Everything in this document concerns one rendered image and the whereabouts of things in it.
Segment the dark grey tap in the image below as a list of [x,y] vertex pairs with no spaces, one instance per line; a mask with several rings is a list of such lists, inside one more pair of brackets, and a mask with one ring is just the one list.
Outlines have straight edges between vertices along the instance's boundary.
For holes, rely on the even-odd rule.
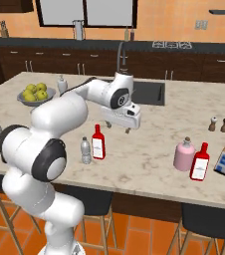
[[116,71],[118,73],[126,73],[126,54],[124,49],[124,42],[120,42],[117,49],[117,57],[116,57]]

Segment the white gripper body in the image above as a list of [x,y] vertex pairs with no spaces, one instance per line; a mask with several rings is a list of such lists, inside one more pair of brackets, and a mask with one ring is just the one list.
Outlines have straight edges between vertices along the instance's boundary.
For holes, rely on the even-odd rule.
[[102,116],[106,122],[125,128],[138,129],[140,127],[140,107],[122,107],[112,110],[101,107]]

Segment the grey paper towel holder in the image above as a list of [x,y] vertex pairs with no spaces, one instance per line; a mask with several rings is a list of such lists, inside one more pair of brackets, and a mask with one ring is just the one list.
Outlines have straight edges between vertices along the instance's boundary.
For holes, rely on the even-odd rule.
[[73,27],[74,27],[74,38],[78,41],[83,41],[85,39],[84,21],[74,20]]

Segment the hob with white grates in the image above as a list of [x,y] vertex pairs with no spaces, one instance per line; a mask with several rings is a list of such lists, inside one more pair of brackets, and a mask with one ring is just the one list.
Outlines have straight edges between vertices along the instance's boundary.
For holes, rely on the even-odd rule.
[[192,44],[183,41],[153,41],[152,47],[155,49],[191,50]]

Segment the white-top salt shaker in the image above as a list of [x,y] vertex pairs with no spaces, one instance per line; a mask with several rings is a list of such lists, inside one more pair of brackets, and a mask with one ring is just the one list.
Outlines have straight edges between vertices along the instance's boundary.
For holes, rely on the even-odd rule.
[[217,123],[217,118],[216,117],[211,118],[211,124],[210,124],[208,130],[215,131],[216,123]]

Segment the clear plastic water bottle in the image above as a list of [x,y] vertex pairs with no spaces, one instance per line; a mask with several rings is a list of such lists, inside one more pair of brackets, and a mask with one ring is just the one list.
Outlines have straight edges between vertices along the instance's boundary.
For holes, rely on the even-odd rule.
[[90,164],[92,161],[91,157],[91,146],[88,142],[88,139],[84,136],[81,142],[81,153],[82,153],[82,162],[84,164]]

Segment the grey wall socket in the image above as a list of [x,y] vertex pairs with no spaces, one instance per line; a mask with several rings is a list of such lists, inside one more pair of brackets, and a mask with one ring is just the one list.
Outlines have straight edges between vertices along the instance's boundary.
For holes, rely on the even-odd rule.
[[195,29],[196,30],[206,30],[208,27],[207,20],[196,20],[195,21]]

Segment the dark brown base cupboards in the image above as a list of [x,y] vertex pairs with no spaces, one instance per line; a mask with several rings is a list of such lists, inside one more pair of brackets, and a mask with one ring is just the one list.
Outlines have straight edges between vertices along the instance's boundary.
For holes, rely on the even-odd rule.
[[[124,49],[127,72],[136,78],[225,83],[225,53]],[[116,57],[117,48],[0,46],[0,84],[22,72],[111,77]]]

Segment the white plastic bottle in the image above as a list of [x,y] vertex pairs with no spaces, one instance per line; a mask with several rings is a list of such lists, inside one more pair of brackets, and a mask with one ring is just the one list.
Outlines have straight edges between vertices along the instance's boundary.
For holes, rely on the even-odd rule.
[[57,85],[60,94],[64,93],[68,89],[68,83],[63,76],[60,76]]

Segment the pink round bottle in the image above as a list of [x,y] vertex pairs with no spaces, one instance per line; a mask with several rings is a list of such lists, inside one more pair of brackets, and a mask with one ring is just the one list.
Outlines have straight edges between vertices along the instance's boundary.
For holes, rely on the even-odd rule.
[[188,171],[191,168],[195,147],[187,136],[175,148],[173,166],[180,171]]

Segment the black-framed window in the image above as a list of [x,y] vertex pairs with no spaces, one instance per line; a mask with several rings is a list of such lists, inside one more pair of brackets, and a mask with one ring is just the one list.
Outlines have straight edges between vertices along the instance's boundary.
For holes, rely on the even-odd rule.
[[137,0],[35,0],[41,27],[136,27]]

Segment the red glass bottle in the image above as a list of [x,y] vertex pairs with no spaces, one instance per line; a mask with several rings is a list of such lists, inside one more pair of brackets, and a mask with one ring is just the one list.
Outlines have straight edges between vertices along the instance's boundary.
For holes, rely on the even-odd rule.
[[190,175],[192,180],[203,181],[206,175],[210,155],[207,152],[208,143],[203,142],[199,151],[193,157]]
[[105,136],[101,133],[101,126],[95,125],[95,133],[92,136],[93,157],[104,159],[106,156]]

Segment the grey bowl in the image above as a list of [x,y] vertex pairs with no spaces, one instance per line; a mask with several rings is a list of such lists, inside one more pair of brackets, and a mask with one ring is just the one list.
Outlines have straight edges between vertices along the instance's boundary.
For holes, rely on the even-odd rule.
[[52,89],[52,88],[48,88],[47,89],[47,94],[48,94],[48,96],[45,99],[43,99],[43,100],[36,100],[36,101],[33,101],[33,102],[26,101],[24,99],[23,95],[19,94],[17,96],[17,100],[19,102],[21,102],[25,106],[28,106],[28,107],[38,107],[39,105],[41,105],[41,104],[51,100],[54,97],[54,95],[56,94],[56,90]]

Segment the wooden knife block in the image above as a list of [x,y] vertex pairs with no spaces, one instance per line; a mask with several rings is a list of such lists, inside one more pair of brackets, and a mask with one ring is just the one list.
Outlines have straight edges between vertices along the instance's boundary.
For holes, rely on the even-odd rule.
[[1,30],[0,30],[1,37],[2,38],[8,38],[9,37],[9,32],[8,32],[7,27],[6,27],[6,22],[4,20],[2,20],[0,22],[0,26],[1,26]]

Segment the dark wall cupboard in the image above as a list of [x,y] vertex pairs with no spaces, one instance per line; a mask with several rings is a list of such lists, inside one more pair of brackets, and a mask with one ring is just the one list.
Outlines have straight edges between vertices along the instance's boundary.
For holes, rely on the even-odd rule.
[[0,0],[0,13],[28,13],[33,11],[33,0]]

